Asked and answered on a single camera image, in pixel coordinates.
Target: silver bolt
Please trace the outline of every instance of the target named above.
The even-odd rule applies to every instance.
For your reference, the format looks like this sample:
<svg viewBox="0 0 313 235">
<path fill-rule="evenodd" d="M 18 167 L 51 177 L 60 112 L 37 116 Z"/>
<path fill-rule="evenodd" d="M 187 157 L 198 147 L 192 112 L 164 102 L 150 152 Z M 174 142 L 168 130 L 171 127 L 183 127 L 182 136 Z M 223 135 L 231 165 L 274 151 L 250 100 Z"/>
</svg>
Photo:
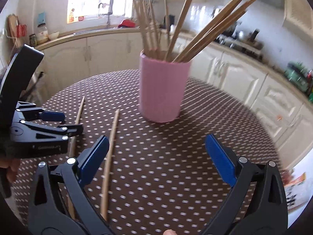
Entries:
<svg viewBox="0 0 313 235">
<path fill-rule="evenodd" d="M 275 166 L 276 166 L 276 163 L 275 163 L 274 161 L 269 161 L 269 166 L 275 167 Z"/>
<path fill-rule="evenodd" d="M 67 161 L 66 161 L 68 164 L 74 164 L 75 162 L 76 162 L 76 159 L 75 158 L 69 158 L 69 159 L 67 159 Z"/>
<path fill-rule="evenodd" d="M 245 158 L 244 156 L 242 156 L 242 157 L 239 157 L 239 161 L 240 161 L 242 164 L 245 164 L 245 163 L 248 161 L 248 159 Z"/>
<path fill-rule="evenodd" d="M 38 164 L 38 166 L 39 166 L 39 168 L 43 168 L 44 166 L 46 166 L 46 163 L 45 163 L 45 162 L 40 162 L 40 163 Z"/>
</svg>

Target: wooden stick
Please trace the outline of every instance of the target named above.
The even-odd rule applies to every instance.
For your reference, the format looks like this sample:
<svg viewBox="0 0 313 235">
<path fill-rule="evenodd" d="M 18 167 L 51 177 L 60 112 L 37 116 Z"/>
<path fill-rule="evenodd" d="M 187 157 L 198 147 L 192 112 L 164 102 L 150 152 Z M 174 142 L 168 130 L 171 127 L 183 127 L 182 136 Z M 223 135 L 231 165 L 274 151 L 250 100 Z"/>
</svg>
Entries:
<svg viewBox="0 0 313 235">
<path fill-rule="evenodd" d="M 111 161 L 112 161 L 112 153 L 114 149 L 114 138 L 115 138 L 115 132 L 116 132 L 116 127 L 117 127 L 117 122 L 118 122 L 118 115 L 120 113 L 120 110 L 115 111 L 115 116 L 114 120 L 112 123 L 112 129 L 110 132 L 110 147 L 109 151 L 106 154 L 106 161 L 105 161 L 105 166 L 104 166 L 104 178 L 102 180 L 102 187 L 101 187 L 101 204 L 100 204 L 100 212 L 104 220 L 107 221 L 107 215 L 108 215 L 108 192 L 109 192 L 109 178 L 110 178 L 110 168 L 111 168 Z"/>
<path fill-rule="evenodd" d="M 167 33 L 167 46 L 170 45 L 170 30 L 169 30 L 169 22 L 168 22 L 168 5 L 166 0 L 164 0 L 164 6 L 165 6 L 165 28 Z"/>
<path fill-rule="evenodd" d="M 76 115 L 76 120 L 75 120 L 76 125 L 79 124 L 80 116 L 81 116 L 81 113 L 83 111 L 84 101 L 85 101 L 85 96 L 83 96 L 83 98 L 81 100 L 81 103 L 80 103 L 80 106 L 79 106 L 79 109 L 78 109 L 78 112 Z M 76 136 L 72 137 L 70 140 L 70 143 L 69 143 L 69 154 L 68 154 L 69 158 L 75 156 L 75 148 L 76 148 Z M 74 206 L 73 206 L 73 203 L 72 203 L 70 197 L 68 197 L 67 204 L 68 204 L 68 212 L 69 212 L 71 218 L 75 219 Z"/>
<path fill-rule="evenodd" d="M 143 9 L 144 9 L 145 17 L 146 17 L 146 25 L 147 25 L 148 34 L 150 37 L 150 47 L 151 47 L 150 53 L 153 56 L 153 58 L 155 58 L 155 45 L 154 45 L 152 31 L 151 31 L 151 27 L 150 27 L 150 23 L 149 23 L 148 8 L 147 8 L 145 1 L 143 1 Z"/>
<path fill-rule="evenodd" d="M 195 38 L 181 51 L 181 53 L 174 59 L 173 62 L 178 62 L 184 55 L 208 32 L 210 29 L 218 25 L 224 20 L 241 2 L 242 0 L 231 0 L 202 30 Z"/>
<path fill-rule="evenodd" d="M 156 58 L 160 59 L 160 50 L 161 50 L 161 48 L 160 48 L 159 37 L 158 37 L 158 34 L 157 34 L 158 29 L 157 29 L 156 18 L 155 18 L 154 9 L 153 9 L 151 0 L 149 1 L 149 4 L 150 4 L 150 10 L 151 10 L 151 14 L 152 14 L 154 35 L 155 35 L 155 41 L 156 41 Z"/>
<path fill-rule="evenodd" d="M 172 51 L 173 51 L 173 48 L 174 48 L 174 45 L 175 45 L 175 42 L 178 38 L 178 35 L 179 35 L 179 32 L 183 26 L 183 23 L 185 21 L 185 18 L 186 18 L 186 15 L 188 13 L 188 10 L 190 8 L 190 5 L 191 5 L 191 2 L 192 0 L 185 0 L 185 3 L 184 3 L 184 6 L 183 6 L 183 9 L 180 13 L 180 16 L 179 16 L 179 19 L 178 19 L 178 22 L 177 22 L 177 25 L 176 25 L 176 29 L 174 31 L 174 34 L 172 36 L 172 39 L 171 39 L 171 43 L 168 47 L 168 50 L 166 52 L 166 55 L 165 55 L 165 60 L 170 62 L 170 57 L 171 57 L 171 54 L 172 54 Z"/>
<path fill-rule="evenodd" d="M 146 30 L 145 30 L 145 23 L 143 21 L 143 15 L 141 15 L 140 13 L 139 5 L 137 4 L 136 0 L 133 0 L 133 3 L 134 3 L 135 10 L 136 10 L 136 14 L 139 19 L 139 29 L 140 29 L 141 38 L 142 38 L 143 52 L 144 53 L 149 52 L 149 46 L 147 43 L 147 36 L 146 36 Z"/>
<path fill-rule="evenodd" d="M 230 27 L 234 22 L 240 19 L 246 11 L 240 11 L 233 15 L 228 16 L 223 20 L 218 26 L 209 32 L 205 37 L 203 37 L 193 48 L 188 52 L 187 56 L 184 58 L 184 62 L 189 62 L 197 54 L 199 54 L 206 46 L 208 46 L 214 39 L 216 39 L 222 32 L 224 32 L 228 27 Z"/>
</svg>

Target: round table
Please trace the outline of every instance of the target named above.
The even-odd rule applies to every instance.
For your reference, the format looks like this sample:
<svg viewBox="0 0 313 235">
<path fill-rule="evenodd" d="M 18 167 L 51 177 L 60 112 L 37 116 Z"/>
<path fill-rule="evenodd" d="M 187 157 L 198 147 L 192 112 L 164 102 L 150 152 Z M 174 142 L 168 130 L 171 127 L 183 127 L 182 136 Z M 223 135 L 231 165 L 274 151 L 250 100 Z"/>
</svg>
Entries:
<svg viewBox="0 0 313 235">
<path fill-rule="evenodd" d="M 180 116 L 173 122 L 157 124 L 147 121 L 138 111 L 138 76 L 138 70 L 93 76 L 57 93 L 43 105 L 48 110 L 64 112 L 66 122 L 74 123 L 85 96 L 80 119 L 84 134 L 77 140 L 78 151 L 91 147 L 100 135 L 109 136 L 115 110 L 120 109 L 108 215 L 116 234 L 159 234 L 166 229 L 180 235 L 196 234 L 203 228 L 230 190 L 205 150 L 204 139 L 209 133 L 238 156 L 246 156 L 254 163 L 273 160 L 280 168 L 265 129 L 232 96 L 189 78 Z M 24 223 L 30 181 L 37 164 L 42 160 L 60 164 L 66 158 L 58 155 L 22 160 L 13 190 Z M 97 211 L 103 167 L 104 162 L 92 183 L 85 187 Z M 243 217 L 253 190 L 254 185 L 237 220 Z"/>
</svg>

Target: pink cup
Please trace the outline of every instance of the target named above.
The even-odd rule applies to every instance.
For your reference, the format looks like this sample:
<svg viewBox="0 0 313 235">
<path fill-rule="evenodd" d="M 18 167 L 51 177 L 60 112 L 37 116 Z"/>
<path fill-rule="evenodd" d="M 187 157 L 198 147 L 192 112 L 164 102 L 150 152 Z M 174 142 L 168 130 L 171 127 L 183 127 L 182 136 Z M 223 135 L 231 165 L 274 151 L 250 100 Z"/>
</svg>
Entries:
<svg viewBox="0 0 313 235">
<path fill-rule="evenodd" d="M 166 123 L 178 117 L 190 64 L 140 54 L 139 110 L 146 119 Z"/>
</svg>

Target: blue gripper pad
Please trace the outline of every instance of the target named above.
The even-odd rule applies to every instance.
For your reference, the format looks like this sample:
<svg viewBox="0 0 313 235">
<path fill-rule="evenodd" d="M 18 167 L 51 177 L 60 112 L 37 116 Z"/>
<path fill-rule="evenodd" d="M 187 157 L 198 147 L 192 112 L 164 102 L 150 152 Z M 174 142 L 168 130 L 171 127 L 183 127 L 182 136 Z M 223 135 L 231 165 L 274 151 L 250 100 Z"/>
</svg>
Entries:
<svg viewBox="0 0 313 235">
<path fill-rule="evenodd" d="M 205 148 L 223 181 L 233 187 L 237 181 L 235 166 L 227 157 L 223 147 L 218 143 L 213 135 L 207 135 L 205 139 Z"/>
<path fill-rule="evenodd" d="M 39 114 L 39 119 L 49 122 L 64 122 L 65 114 L 62 112 L 43 111 Z"/>
<path fill-rule="evenodd" d="M 86 148 L 77 158 L 78 161 L 78 183 L 81 187 L 90 184 L 109 151 L 109 139 L 100 136 L 92 148 Z"/>
</svg>

